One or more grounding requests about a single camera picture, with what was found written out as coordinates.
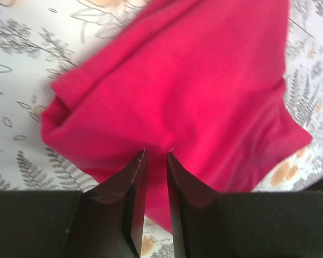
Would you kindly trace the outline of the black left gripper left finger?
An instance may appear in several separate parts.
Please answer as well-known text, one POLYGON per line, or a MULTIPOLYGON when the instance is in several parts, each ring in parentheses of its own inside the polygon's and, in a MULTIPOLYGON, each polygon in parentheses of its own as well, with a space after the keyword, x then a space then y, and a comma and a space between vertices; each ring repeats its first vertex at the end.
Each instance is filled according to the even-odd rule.
POLYGON ((140 257, 148 152, 86 192, 0 191, 0 257, 140 257))

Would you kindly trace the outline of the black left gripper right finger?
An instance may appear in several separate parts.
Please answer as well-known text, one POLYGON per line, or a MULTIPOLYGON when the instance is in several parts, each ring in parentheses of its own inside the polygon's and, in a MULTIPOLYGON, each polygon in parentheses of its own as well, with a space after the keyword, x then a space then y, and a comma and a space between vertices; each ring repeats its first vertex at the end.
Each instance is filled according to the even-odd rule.
POLYGON ((303 191, 219 193, 168 153, 175 257, 323 257, 323 178, 303 191))

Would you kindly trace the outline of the magenta t shirt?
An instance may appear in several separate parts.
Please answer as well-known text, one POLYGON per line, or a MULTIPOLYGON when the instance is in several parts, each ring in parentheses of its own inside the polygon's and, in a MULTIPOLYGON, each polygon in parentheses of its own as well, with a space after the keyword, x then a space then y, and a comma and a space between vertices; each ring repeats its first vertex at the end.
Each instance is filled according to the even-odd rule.
POLYGON ((284 104, 288 1, 152 1, 52 83, 51 149, 98 182, 149 151, 145 213, 171 231, 166 155, 217 191, 251 191, 311 135, 284 104))

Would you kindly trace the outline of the floral patterned table mat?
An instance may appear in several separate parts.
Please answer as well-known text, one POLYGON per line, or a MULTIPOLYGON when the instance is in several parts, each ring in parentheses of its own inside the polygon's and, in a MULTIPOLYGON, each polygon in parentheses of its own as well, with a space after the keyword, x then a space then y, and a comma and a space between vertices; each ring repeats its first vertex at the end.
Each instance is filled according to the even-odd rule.
MULTIPOLYGON (((43 142, 41 117, 55 97, 52 83, 110 44, 150 2, 0 1, 0 191, 86 192, 102 183, 43 142)), ((303 191, 323 178, 323 1, 288 3, 284 104, 312 140, 242 193, 303 191)), ((145 212, 144 256, 175 257, 172 229, 145 212)))

